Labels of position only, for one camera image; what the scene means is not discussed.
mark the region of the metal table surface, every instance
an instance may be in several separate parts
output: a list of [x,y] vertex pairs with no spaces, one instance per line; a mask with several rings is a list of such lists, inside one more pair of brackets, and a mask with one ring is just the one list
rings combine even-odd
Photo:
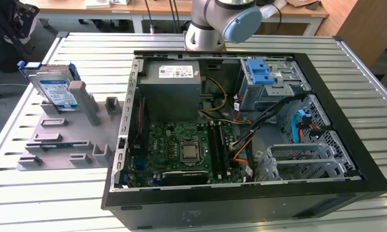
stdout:
[[[96,100],[125,97],[133,50],[181,50],[172,34],[70,33],[55,38],[43,63],[71,61]],[[331,37],[254,36],[226,43],[228,51],[307,53],[352,126],[387,178],[387,91],[344,43]],[[125,231],[110,212],[100,209],[105,168],[15,170],[23,145],[41,114],[39,95],[29,85],[0,134],[0,230]],[[387,194],[348,205],[323,218],[229,224],[186,231],[301,232],[387,231]]]

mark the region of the yellow cable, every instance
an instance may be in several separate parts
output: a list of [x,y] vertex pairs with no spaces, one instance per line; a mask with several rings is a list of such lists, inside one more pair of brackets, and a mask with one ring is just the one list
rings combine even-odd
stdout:
[[217,87],[220,88],[220,90],[222,91],[222,93],[224,93],[224,100],[222,100],[222,102],[221,102],[221,104],[220,104],[218,107],[214,107],[214,108],[210,108],[210,109],[200,109],[198,111],[214,111],[214,110],[218,110],[221,107],[224,107],[224,105],[226,103],[226,93],[225,93],[224,88],[221,87],[221,85],[210,77],[206,77],[206,79],[209,79],[217,85]]

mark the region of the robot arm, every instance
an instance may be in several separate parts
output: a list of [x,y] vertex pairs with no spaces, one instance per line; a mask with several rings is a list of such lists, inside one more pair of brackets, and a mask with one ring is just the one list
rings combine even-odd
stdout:
[[256,32],[261,14],[256,0],[192,1],[190,25],[185,35],[185,47],[193,51],[218,51],[224,39],[244,42]]

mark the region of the blue plastic clip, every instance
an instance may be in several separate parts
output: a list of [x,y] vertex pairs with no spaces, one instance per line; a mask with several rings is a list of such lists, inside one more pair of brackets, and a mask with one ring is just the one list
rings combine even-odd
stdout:
[[70,74],[71,74],[73,80],[74,80],[74,81],[79,81],[79,76],[78,76],[78,73],[77,73],[77,69],[75,69],[74,64],[70,63],[70,64],[67,65],[67,67],[69,67],[69,71],[70,71]]
[[269,75],[269,67],[261,59],[246,59],[248,70],[253,84],[273,84],[274,80]]
[[27,77],[26,77],[26,75],[25,75],[25,73],[22,72],[22,70],[25,70],[25,69],[38,69],[41,67],[41,63],[39,62],[27,62],[26,65],[25,65],[25,62],[22,60],[19,60],[18,63],[17,63],[17,66],[18,66],[18,71],[19,71],[21,75],[23,76],[25,80],[27,82],[30,82]]

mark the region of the wooden desk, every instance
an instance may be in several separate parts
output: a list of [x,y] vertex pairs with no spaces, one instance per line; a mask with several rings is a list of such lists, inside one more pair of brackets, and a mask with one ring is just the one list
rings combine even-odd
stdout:
[[39,8],[39,14],[130,14],[134,1],[129,5],[114,5],[109,8],[85,9],[83,0],[21,0]]
[[[144,0],[132,0],[133,1],[133,16],[132,20],[142,21],[148,20],[148,11]],[[168,0],[148,0],[150,15],[153,20],[172,20],[172,12]],[[190,1],[178,0],[176,2],[177,12],[180,20],[190,19]],[[281,8],[281,22],[282,23],[307,23],[308,26],[304,31],[304,36],[313,36],[319,28],[319,25],[324,18],[328,17],[325,9],[319,6],[315,11],[305,9],[305,7],[293,7],[286,4]],[[141,31],[141,24],[137,26],[137,23],[133,21],[134,31]],[[262,19],[262,22],[278,22],[278,13],[276,13],[268,19]]]
[[[138,15],[146,15],[146,7],[144,0],[133,0],[133,14]],[[170,7],[169,7],[169,1],[168,0],[148,0],[149,10],[150,14],[153,15],[169,15],[170,14]],[[190,15],[190,1],[188,0],[180,0],[176,2],[177,6],[177,12],[178,15]],[[319,6],[315,11],[305,9],[305,7],[293,7],[292,5],[286,4],[281,8],[281,15],[282,17],[301,17],[301,18],[311,18],[311,17],[319,17],[319,18],[327,18],[328,13],[325,9]]]
[[[180,20],[190,19],[190,2],[177,0]],[[38,18],[69,19],[129,19],[133,22],[134,33],[142,33],[141,21],[149,19],[144,0],[132,0],[129,5],[110,5],[110,8],[85,9],[83,0],[21,0],[39,8]],[[172,20],[168,0],[148,0],[153,20]],[[313,36],[323,18],[328,13],[321,6],[315,11],[304,7],[285,5],[281,9],[282,23],[307,23],[305,36]],[[278,22],[278,14],[262,19],[262,22]]]
[[132,19],[134,1],[129,5],[110,5],[109,8],[85,9],[83,0],[19,0],[39,8],[38,19],[42,26],[49,18],[67,19]]

